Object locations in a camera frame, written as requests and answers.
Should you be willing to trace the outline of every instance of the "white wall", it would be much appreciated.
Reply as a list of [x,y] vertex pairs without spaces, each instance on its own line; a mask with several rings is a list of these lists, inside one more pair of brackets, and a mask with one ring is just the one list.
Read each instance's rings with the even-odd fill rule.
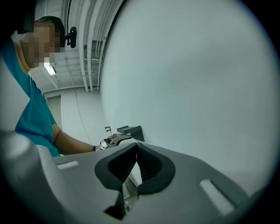
[[104,129],[106,123],[100,92],[94,90],[87,93],[84,87],[76,88],[76,90],[77,100],[73,88],[45,93],[45,97],[61,95],[61,119],[65,133],[80,141],[98,145],[102,139],[109,136]]
[[278,153],[277,60],[238,2],[130,0],[105,55],[105,118],[113,132],[141,125],[147,143],[198,157],[252,194]]

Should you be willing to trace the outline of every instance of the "teal shirt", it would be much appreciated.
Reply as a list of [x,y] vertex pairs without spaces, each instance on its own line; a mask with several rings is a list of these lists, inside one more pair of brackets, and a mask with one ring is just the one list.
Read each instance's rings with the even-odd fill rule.
[[12,39],[4,43],[0,51],[9,71],[30,98],[15,131],[25,135],[36,145],[46,146],[52,156],[59,156],[56,147],[53,146],[52,124],[56,122],[43,93],[37,88],[32,77],[21,70]]

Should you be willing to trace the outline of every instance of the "fluorescent light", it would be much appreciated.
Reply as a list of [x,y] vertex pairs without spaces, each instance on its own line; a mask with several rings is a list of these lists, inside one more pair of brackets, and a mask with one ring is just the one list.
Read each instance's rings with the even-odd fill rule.
[[45,68],[47,69],[47,71],[50,75],[55,75],[56,74],[56,70],[51,65],[51,63],[44,63],[44,66],[45,66]]

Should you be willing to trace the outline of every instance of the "ceiling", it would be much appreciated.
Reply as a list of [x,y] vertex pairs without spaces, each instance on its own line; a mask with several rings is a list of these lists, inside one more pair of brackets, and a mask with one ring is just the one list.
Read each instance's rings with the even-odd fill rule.
[[[76,26],[79,32],[79,27],[77,24],[78,21],[78,11],[80,4],[83,3],[84,0],[73,0],[71,1],[70,6],[70,14],[69,14],[69,29],[72,26]],[[96,0],[92,0],[88,14],[86,19],[85,31],[84,31],[84,58],[86,56],[86,44],[88,40],[88,29],[89,22],[91,19],[92,11],[94,9]],[[100,11],[98,12],[98,17],[96,20],[96,25],[94,29],[94,37],[93,37],[93,45],[92,45],[92,59],[97,59],[95,55],[96,50],[96,42],[98,42],[97,49],[101,50],[102,40],[105,36],[105,30],[108,26],[111,26],[109,21],[112,21],[111,18],[114,16],[114,12],[116,12],[120,6],[120,2],[123,0],[103,0]],[[67,29],[67,10],[68,10],[69,0],[37,0],[37,5],[35,9],[35,19],[39,19],[45,15],[56,16],[62,19],[64,23],[65,29]],[[44,68],[34,68],[30,71],[30,74],[34,81],[36,82],[38,88],[42,92],[55,91],[62,88],[71,88],[73,85],[75,87],[84,86],[82,75],[81,75],[81,65],[79,59],[79,48],[78,48],[78,39],[77,45],[74,49],[70,48],[70,46],[65,46],[65,52],[60,52],[55,54],[55,62],[53,66],[56,70],[55,76],[48,75]],[[84,59],[84,66],[87,84],[88,74],[87,74],[87,61]],[[91,71],[92,71],[92,83],[93,87],[97,86],[98,83],[98,67],[99,62],[91,60]]]

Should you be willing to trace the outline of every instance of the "gray surface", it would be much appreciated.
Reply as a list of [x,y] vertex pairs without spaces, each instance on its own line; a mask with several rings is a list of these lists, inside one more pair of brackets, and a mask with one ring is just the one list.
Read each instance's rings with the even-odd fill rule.
[[[99,160],[128,145],[52,158],[47,148],[36,147],[24,136],[10,133],[1,136],[3,150],[0,158],[13,189],[28,202],[26,205],[40,211],[40,216],[49,220],[55,218],[58,223],[119,223],[104,213],[106,208],[115,204],[118,192],[106,189],[97,179],[94,168]],[[161,192],[140,195],[134,200],[132,210],[122,223],[223,223],[199,186],[204,179],[211,180],[236,207],[246,201],[247,196],[241,188],[205,162],[144,145],[169,157],[176,166],[176,174]],[[57,168],[57,165],[71,161],[79,164],[64,170]]]
[[176,166],[171,184],[153,195],[140,195],[133,209],[123,220],[133,223],[208,223],[221,218],[199,186],[211,180],[234,204],[240,205],[247,196],[229,178],[200,159],[164,148],[143,144],[170,158]]

